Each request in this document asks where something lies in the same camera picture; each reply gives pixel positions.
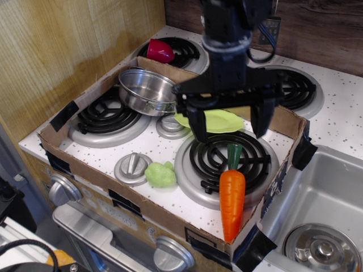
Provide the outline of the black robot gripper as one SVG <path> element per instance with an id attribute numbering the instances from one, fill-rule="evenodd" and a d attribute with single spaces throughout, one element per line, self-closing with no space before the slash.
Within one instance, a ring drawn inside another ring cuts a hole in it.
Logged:
<path id="1" fill-rule="evenodd" d="M 207 36 L 202 45 L 209 55 L 209 67 L 195 78 L 173 88 L 176 110 L 188 117 L 195 139 L 208 142 L 204 111 L 250 107 L 251 125 L 256 138 L 265 135 L 284 94 L 285 74 L 265 68 L 250 68 L 250 39 L 219 42 Z"/>

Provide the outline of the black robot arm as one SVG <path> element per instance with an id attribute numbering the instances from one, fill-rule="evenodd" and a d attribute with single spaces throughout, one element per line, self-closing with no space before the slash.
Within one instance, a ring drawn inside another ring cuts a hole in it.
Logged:
<path id="1" fill-rule="evenodd" d="M 252 31 L 259 29 L 276 49 L 276 40 L 263 21 L 272 13 L 272 1 L 201 1 L 204 16 L 202 45 L 209 67 L 197 77 L 177 84 L 176 111 L 188 118 L 200 143 L 208 142 L 205 111 L 249 106 L 256 137 L 263 136 L 275 107 L 284 98 L 284 73 L 250 68 Z"/>

